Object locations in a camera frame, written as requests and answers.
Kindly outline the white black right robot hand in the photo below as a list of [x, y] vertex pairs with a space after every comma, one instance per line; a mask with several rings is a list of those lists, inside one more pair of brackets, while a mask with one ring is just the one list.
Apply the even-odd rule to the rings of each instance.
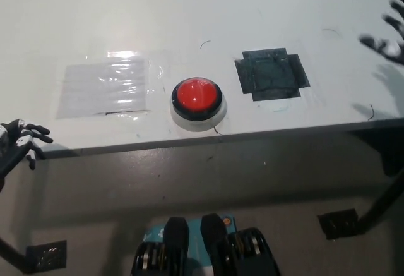
[[367, 33], [359, 35], [359, 42], [386, 60], [403, 65], [403, 0], [389, 0], [389, 5], [401, 16], [402, 21], [397, 20], [389, 14], [383, 14], [381, 18], [398, 32], [401, 42], [376, 38]]

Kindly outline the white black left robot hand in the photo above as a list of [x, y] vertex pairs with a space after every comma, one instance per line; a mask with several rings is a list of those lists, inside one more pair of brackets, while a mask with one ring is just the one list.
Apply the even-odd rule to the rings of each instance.
[[29, 168], [35, 170], [37, 160], [44, 160], [45, 153], [35, 142], [36, 139], [51, 144], [50, 131], [36, 124], [15, 119], [10, 123], [1, 123], [1, 189], [6, 176], [23, 160]]

